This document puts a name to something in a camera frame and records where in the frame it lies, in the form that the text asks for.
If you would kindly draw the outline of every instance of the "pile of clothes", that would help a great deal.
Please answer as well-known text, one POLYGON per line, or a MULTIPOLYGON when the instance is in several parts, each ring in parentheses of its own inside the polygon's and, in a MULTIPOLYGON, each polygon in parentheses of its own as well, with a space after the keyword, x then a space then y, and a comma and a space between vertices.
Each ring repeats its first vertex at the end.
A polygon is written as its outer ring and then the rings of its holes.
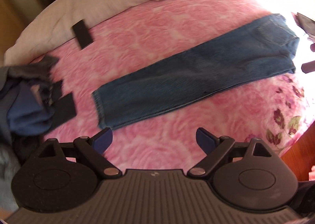
POLYGON ((0 68, 0 208, 14 211, 11 180, 44 134, 76 116, 72 94, 52 83, 58 58, 45 56, 24 66, 0 68))

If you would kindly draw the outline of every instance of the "pink floral blanket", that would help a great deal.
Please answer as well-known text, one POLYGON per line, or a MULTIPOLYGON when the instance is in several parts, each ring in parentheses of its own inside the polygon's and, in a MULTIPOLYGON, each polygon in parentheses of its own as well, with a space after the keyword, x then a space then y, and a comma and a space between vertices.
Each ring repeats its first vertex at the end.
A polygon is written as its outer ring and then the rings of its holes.
MULTIPOLYGON (((64 80, 64 94, 73 92, 78 115, 46 138, 93 136, 99 128, 91 93, 101 85, 268 14, 255 0, 162 0, 100 23, 84 50, 73 39, 50 52, 60 58, 53 78, 64 80)), ((187 170, 205 156, 196 144, 198 127, 239 142, 262 138, 281 155, 314 121, 314 94, 303 84, 313 82, 298 69, 126 126, 114 131, 106 157, 122 170, 187 170)))

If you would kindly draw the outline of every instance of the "wooden furniture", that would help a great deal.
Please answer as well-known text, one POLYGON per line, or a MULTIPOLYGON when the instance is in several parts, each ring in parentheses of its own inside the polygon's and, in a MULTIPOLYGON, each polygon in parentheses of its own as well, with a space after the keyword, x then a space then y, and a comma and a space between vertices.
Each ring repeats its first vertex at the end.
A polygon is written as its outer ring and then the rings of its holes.
POLYGON ((315 165, 315 122, 283 156, 299 181, 308 180, 308 173, 315 165))
POLYGON ((5 51, 14 45, 25 24, 8 0, 0 0, 0 66, 5 51))

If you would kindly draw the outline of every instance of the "jeans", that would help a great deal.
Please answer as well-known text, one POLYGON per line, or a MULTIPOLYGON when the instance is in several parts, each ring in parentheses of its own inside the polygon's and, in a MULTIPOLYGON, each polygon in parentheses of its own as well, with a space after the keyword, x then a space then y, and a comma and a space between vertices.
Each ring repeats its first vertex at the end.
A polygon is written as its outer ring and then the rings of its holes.
POLYGON ((286 72, 299 38, 271 14, 111 81, 92 93, 99 127, 117 129, 286 72))

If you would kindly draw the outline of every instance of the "smartphone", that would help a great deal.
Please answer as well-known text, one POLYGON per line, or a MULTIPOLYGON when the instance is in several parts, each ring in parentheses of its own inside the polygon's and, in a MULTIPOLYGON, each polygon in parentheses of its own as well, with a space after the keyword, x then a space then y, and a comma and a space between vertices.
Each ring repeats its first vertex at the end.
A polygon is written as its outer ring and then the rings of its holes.
POLYGON ((77 37, 81 49, 86 48, 88 45, 93 43, 92 36, 89 33, 88 28, 86 27, 84 20, 79 21, 72 26, 73 32, 77 37))

